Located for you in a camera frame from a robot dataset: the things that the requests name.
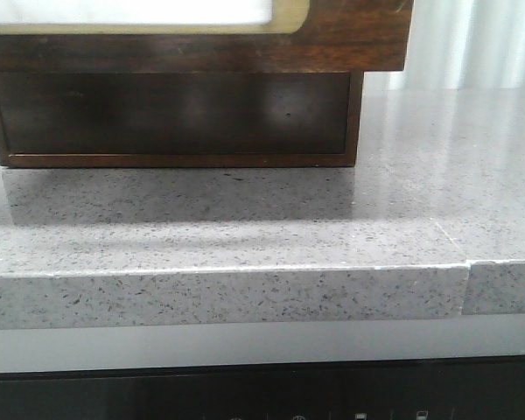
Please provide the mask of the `lower dark wooden drawer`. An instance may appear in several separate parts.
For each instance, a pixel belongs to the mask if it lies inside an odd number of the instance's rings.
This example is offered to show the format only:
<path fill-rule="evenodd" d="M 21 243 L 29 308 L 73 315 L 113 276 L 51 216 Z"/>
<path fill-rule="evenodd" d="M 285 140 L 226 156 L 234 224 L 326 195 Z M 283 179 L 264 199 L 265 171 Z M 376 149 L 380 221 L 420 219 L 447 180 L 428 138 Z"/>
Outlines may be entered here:
<path fill-rule="evenodd" d="M 0 73 L 19 153 L 336 153 L 345 73 Z"/>

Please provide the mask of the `white pleated curtain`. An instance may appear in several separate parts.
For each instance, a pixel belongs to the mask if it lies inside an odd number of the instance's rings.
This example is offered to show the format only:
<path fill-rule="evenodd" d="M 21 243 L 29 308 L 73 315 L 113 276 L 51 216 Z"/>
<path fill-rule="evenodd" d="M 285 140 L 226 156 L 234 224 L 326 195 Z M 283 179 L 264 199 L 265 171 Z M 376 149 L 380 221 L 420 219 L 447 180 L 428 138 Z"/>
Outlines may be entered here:
<path fill-rule="evenodd" d="M 389 90 L 525 88 L 525 1 L 416 1 L 405 67 L 371 72 Z"/>

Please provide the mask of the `dark wooden drawer cabinet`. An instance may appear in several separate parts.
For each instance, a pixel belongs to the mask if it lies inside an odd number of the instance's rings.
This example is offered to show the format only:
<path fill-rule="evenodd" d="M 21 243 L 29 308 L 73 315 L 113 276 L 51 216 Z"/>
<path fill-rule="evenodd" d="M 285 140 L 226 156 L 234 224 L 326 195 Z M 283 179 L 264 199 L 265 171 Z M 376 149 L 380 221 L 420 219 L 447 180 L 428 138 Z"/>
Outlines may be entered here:
<path fill-rule="evenodd" d="M 0 165 L 351 166 L 411 1 L 0 1 Z"/>

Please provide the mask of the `black appliance control panel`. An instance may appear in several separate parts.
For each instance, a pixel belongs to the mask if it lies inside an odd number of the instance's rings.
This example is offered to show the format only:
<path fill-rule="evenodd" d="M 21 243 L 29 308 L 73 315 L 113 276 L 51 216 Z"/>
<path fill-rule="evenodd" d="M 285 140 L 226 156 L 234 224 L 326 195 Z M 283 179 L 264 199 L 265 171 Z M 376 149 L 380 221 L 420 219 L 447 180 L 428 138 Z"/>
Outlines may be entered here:
<path fill-rule="evenodd" d="M 525 356 L 3 373 L 0 419 L 525 419 Z"/>

